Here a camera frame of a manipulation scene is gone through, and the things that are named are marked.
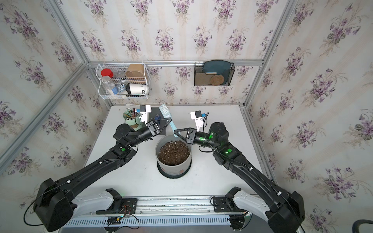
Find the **dark grey book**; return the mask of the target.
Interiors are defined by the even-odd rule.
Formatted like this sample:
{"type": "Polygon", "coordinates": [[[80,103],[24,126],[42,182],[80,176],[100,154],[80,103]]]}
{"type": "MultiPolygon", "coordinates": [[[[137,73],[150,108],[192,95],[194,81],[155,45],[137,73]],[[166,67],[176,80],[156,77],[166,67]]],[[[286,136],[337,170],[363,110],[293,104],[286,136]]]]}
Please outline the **dark grey book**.
{"type": "Polygon", "coordinates": [[[152,121],[152,120],[155,121],[158,124],[160,129],[164,128],[167,121],[163,120],[164,117],[163,117],[161,111],[159,110],[159,107],[152,107],[151,109],[152,109],[152,111],[148,114],[148,120],[149,121],[152,121]]]}

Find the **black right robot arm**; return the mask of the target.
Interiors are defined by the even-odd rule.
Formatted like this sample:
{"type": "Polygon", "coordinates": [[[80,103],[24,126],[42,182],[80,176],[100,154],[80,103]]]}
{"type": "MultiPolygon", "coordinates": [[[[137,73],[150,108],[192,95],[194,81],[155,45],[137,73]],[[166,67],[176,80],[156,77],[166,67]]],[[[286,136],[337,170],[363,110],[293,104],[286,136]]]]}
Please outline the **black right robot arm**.
{"type": "Polygon", "coordinates": [[[290,193],[260,172],[242,152],[229,142],[224,123],[214,122],[208,133],[194,128],[177,129],[174,133],[187,144],[196,144],[213,150],[216,162],[247,183],[259,195],[254,197],[234,187],[228,200],[240,210],[266,221],[274,233],[295,233],[305,219],[303,197],[290,193]]]}

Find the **brown cardboard box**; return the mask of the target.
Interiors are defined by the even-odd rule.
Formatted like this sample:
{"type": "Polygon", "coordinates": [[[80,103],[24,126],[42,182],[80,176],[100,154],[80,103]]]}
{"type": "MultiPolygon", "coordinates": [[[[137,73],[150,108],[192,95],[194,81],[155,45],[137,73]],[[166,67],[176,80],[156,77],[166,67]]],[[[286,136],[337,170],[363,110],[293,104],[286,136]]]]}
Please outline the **brown cardboard box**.
{"type": "Polygon", "coordinates": [[[145,78],[144,69],[142,64],[130,64],[125,75],[128,78],[145,78]]]}

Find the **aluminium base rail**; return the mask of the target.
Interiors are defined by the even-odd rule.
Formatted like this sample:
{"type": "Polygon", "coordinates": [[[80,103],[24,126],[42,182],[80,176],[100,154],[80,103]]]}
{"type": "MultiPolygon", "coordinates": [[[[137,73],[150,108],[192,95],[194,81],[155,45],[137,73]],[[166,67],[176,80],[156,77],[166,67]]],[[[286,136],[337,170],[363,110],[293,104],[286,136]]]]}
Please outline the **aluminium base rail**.
{"type": "Polygon", "coordinates": [[[153,196],[137,197],[134,207],[126,207],[125,214],[94,213],[71,219],[63,229],[103,228],[108,232],[116,230],[137,230],[140,227],[163,226],[246,226],[252,219],[252,213],[216,213],[210,203],[213,196],[153,196]],[[120,226],[107,227],[109,217],[123,216],[120,226]]]}

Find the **teal plate in organizer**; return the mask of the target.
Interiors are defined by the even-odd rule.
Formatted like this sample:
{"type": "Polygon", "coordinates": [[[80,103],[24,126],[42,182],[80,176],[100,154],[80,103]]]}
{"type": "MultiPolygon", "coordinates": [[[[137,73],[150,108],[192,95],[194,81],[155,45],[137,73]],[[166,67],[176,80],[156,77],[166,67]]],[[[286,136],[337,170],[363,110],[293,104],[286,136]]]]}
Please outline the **teal plate in organizer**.
{"type": "Polygon", "coordinates": [[[222,84],[226,84],[228,81],[228,76],[230,74],[231,63],[223,60],[211,60],[207,61],[203,65],[203,73],[213,73],[217,75],[222,75],[224,81],[222,84]]]}

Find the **grey ceramic pot with soil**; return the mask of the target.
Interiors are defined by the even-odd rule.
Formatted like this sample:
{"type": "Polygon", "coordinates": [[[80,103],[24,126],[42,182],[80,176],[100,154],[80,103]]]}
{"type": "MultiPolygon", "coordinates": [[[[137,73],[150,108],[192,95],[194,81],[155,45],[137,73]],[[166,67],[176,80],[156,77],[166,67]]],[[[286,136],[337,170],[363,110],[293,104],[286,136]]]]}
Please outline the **grey ceramic pot with soil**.
{"type": "Polygon", "coordinates": [[[189,144],[176,140],[173,135],[162,137],[156,149],[156,162],[169,166],[175,166],[186,160],[192,160],[191,147],[189,144]]]}

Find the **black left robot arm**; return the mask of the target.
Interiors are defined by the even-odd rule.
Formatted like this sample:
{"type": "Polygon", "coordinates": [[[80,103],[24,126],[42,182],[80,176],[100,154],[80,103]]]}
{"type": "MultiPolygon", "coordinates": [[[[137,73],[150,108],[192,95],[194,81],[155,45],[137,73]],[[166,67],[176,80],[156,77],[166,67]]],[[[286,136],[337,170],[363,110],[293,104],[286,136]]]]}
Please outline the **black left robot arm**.
{"type": "Polygon", "coordinates": [[[161,134],[172,119],[167,117],[162,121],[164,126],[152,120],[138,131],[126,123],[119,125],[113,135],[116,144],[102,157],[57,181],[47,179],[42,182],[33,211],[46,230],[54,232],[62,228],[78,208],[78,205],[73,203],[78,194],[106,174],[127,164],[137,153],[134,147],[161,134]]]}

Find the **light teal scrub brush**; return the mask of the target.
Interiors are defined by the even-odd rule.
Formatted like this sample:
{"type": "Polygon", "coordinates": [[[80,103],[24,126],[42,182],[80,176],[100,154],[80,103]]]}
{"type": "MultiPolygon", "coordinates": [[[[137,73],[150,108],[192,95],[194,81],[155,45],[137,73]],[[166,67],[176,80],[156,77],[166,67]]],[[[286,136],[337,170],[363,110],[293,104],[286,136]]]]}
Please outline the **light teal scrub brush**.
{"type": "Polygon", "coordinates": [[[171,114],[169,108],[165,104],[162,104],[162,105],[159,106],[159,110],[160,110],[161,114],[163,115],[163,117],[165,119],[169,120],[167,122],[167,126],[163,127],[163,131],[166,132],[167,127],[170,126],[171,129],[172,129],[173,136],[177,138],[178,136],[174,133],[174,131],[177,130],[177,127],[175,126],[175,123],[173,121],[172,114],[171,114]]]}

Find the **red lidded jar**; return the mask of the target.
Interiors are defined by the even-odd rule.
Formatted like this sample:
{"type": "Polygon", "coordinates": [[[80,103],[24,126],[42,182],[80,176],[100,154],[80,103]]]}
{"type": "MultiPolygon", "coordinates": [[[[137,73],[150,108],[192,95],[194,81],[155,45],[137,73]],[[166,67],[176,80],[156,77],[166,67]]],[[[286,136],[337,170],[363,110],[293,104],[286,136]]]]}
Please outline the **red lidded jar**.
{"type": "Polygon", "coordinates": [[[101,70],[101,76],[104,77],[104,76],[108,76],[110,78],[113,78],[114,77],[114,73],[111,69],[103,69],[101,70]]]}

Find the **black mesh wall organizer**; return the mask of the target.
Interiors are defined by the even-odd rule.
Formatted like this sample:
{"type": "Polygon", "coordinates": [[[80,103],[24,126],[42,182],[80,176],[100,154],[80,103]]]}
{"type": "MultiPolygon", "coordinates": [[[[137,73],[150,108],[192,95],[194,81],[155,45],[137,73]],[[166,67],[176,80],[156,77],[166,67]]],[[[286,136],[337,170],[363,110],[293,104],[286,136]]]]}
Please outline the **black mesh wall organizer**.
{"type": "MultiPolygon", "coordinates": [[[[194,86],[214,86],[210,84],[210,78],[213,75],[216,75],[215,72],[213,73],[203,73],[203,63],[195,63],[194,64],[194,86]]],[[[233,79],[235,73],[235,65],[231,63],[230,74],[228,76],[228,81],[226,84],[218,85],[218,86],[230,86],[231,81],[233,79]]]]}

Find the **black pot saucer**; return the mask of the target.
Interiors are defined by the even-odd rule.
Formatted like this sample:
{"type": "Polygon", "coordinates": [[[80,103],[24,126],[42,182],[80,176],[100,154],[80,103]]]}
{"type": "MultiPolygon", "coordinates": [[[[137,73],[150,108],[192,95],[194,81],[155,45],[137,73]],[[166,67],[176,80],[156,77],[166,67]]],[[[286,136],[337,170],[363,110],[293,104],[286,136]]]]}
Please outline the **black pot saucer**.
{"type": "Polygon", "coordinates": [[[186,160],[181,164],[175,166],[169,166],[161,163],[157,160],[157,169],[158,171],[166,178],[169,179],[178,179],[186,175],[192,165],[192,160],[186,160]]]}

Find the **white cup black rim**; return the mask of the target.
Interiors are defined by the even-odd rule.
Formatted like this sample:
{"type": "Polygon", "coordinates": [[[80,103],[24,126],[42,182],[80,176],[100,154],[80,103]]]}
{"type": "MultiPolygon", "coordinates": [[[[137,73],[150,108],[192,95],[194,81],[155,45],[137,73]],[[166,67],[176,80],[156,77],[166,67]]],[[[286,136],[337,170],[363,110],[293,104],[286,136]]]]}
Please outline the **white cup black rim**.
{"type": "Polygon", "coordinates": [[[129,83],[126,85],[126,91],[129,95],[147,95],[149,90],[146,85],[129,83]]]}

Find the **mint green pencil cup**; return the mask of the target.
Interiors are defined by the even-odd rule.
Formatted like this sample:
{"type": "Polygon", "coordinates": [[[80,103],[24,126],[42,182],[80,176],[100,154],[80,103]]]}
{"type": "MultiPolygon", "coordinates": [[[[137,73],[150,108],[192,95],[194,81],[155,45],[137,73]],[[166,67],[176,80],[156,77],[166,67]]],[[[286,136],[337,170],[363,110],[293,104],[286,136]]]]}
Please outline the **mint green pencil cup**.
{"type": "Polygon", "coordinates": [[[127,108],[123,113],[124,123],[128,124],[134,130],[139,130],[143,127],[143,122],[140,120],[139,114],[134,108],[127,108]]]}

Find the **clear plastic bottle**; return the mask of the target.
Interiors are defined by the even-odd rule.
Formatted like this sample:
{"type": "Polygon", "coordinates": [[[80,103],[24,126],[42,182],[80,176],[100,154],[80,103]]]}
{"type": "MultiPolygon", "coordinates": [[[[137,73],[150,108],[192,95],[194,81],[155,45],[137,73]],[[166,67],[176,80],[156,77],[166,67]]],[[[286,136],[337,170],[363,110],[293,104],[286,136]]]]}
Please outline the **clear plastic bottle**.
{"type": "Polygon", "coordinates": [[[104,85],[104,87],[113,95],[116,95],[118,94],[118,88],[117,86],[115,85],[114,81],[112,80],[112,78],[110,78],[109,76],[103,76],[102,77],[102,83],[104,85]]]}

